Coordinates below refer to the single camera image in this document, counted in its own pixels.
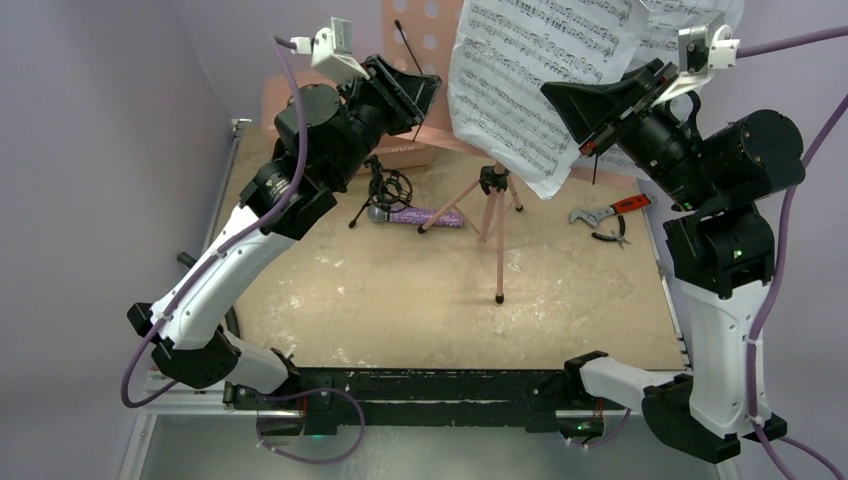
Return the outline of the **sheet music page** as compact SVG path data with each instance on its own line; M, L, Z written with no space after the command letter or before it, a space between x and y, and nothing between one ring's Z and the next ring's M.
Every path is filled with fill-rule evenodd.
M615 83L649 26L641 1L467 1L452 49L452 131L553 197L580 153L547 82Z
M745 2L736 1L647 1L649 11L647 30L641 35L626 71L630 72L654 59L665 64L680 64L678 30L696 24L706 24L719 18L733 30L738 27ZM661 105L671 106L676 98Z

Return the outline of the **black microphone tripod stand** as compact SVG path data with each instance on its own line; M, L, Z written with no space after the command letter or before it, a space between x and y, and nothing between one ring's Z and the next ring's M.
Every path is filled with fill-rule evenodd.
M413 187L410 179L399 170L385 168L377 155L370 155L364 162L369 167L371 178L368 184L368 196L358 213L348 223L353 229L363 212L373 223L387 223L392 214L398 214L410 207Z

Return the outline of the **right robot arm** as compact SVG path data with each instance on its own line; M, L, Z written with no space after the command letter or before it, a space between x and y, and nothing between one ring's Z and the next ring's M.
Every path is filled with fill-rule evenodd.
M709 137L677 118L665 94L674 64L653 60L612 84L547 82L541 94L584 155L619 147L671 199L663 229L689 299L691 373L652 373L594 351L568 360L561 392L576 407L608 399L641 414L666 446L711 464L742 439L787 432L764 389L756 315L776 281L775 234L757 208L805 177L803 140L787 116L760 109Z

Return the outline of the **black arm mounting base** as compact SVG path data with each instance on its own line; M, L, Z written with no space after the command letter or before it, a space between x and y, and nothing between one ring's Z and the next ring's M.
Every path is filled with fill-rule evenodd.
M293 414L307 435L340 426L514 427L598 439L621 407L576 390L562 369L302 368L300 380L263 396L237 385L237 411Z

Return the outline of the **pink music stand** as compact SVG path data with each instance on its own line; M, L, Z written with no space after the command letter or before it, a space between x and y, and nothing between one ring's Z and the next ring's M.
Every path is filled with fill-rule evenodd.
M471 190L480 191L485 196L482 219L474 225L474 231L480 242L490 244L497 255L503 255L506 213L509 209L522 209L517 186L519 183L527 184L483 151L459 140L452 131L447 99L448 75L459 16L465 2L383 2L385 50L389 59L407 72L433 73L441 77L443 85L427 121L414 129L413 137L423 143L467 151L485 158L478 176L470 183Z

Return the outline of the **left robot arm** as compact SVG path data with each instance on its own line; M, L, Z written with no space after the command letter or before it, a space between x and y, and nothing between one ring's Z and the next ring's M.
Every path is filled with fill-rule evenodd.
M196 389L220 381L249 387L275 409L297 399L292 361L238 338L223 320L259 274L336 206L382 138L426 119L442 85L435 74L401 71L379 55L359 68L349 80L292 87L274 121L272 158L219 235L168 294L129 312L162 374Z

